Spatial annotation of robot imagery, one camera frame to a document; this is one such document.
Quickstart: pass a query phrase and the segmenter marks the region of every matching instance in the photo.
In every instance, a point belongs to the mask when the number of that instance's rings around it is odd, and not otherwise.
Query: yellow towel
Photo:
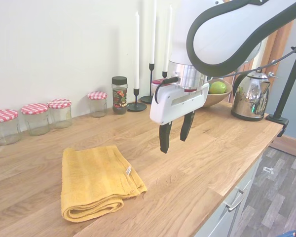
[[[61,212],[72,222],[87,221],[118,211],[123,199],[147,188],[116,146],[63,153]]]

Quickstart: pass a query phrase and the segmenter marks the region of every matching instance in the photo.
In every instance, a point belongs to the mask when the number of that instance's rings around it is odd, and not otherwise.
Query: drawer handle
[[[241,195],[242,195],[241,198],[240,198],[240,200],[239,200],[237,203],[235,203],[234,205],[226,204],[226,206],[227,206],[229,212],[232,212],[234,209],[237,208],[237,206],[240,205],[240,203],[243,201],[243,199],[244,199],[245,196],[246,196],[246,191],[247,191],[247,190],[243,191],[243,190],[239,189],[238,192],[241,193]]]

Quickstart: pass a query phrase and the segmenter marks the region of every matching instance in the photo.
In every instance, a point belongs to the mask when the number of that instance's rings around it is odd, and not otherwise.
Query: wood-pattern floor
[[[264,167],[273,168],[271,174]],[[263,154],[235,237],[276,237],[296,229],[296,157]]]

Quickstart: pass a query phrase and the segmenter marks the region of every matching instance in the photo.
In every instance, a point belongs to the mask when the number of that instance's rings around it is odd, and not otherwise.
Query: kitchen counter
[[[0,237],[192,236],[282,129],[248,122],[221,102],[199,109],[185,142],[183,118],[172,125],[168,154],[160,151],[159,126],[143,112],[81,116],[63,130],[23,136],[0,147]],[[76,150],[117,145],[148,188],[115,213],[83,223],[61,216],[61,161]]]

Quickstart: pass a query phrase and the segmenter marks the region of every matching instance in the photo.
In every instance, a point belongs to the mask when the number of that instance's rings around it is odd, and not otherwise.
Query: candle
[[[156,40],[156,11],[157,11],[157,0],[153,0],[152,6],[152,46],[151,46],[151,59],[150,63],[154,64],[154,45]]]
[[[166,46],[164,52],[164,62],[163,62],[163,71],[168,71],[169,65],[169,51],[170,51],[170,38],[171,38],[171,25],[172,25],[172,6],[169,6],[168,11],[168,29],[167,29],[167,38],[166,38]]]
[[[134,89],[139,89],[139,14],[136,12],[136,42],[135,42],[135,83]]]

